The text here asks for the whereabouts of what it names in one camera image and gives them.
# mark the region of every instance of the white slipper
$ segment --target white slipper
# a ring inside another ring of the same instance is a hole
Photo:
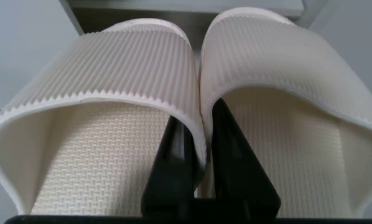
[[[19,214],[132,215],[170,115],[205,138],[183,31],[137,19],[81,36],[0,113],[0,182]]]
[[[280,217],[361,217],[372,201],[372,95],[318,35],[263,9],[221,13],[202,49],[207,141],[223,98],[275,186]]]

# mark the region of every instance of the slide sandal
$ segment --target slide sandal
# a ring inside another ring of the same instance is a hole
[[[281,198],[279,217],[362,216],[372,95],[326,41],[273,12],[232,9],[208,29],[200,78],[207,141],[223,98]]]
[[[56,56],[0,113],[0,183],[19,214],[141,214],[170,116],[205,167],[192,48],[176,25],[122,22]]]

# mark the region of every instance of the gray wall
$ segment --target gray wall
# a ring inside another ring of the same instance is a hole
[[[0,108],[78,32],[59,0],[0,0]]]

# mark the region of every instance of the insole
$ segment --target insole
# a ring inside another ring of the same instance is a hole
[[[140,216],[169,116],[126,103],[60,109],[31,214]]]
[[[223,99],[281,198],[279,217],[350,217],[338,119],[271,88]]]

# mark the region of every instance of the slipper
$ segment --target slipper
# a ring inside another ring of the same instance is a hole
[[[207,141],[223,98],[281,198],[279,217],[362,216],[372,94],[326,41],[274,12],[231,9],[208,29],[200,78]]]
[[[141,215],[170,116],[206,158],[192,48],[176,25],[86,34],[0,113],[0,183],[19,214]]]

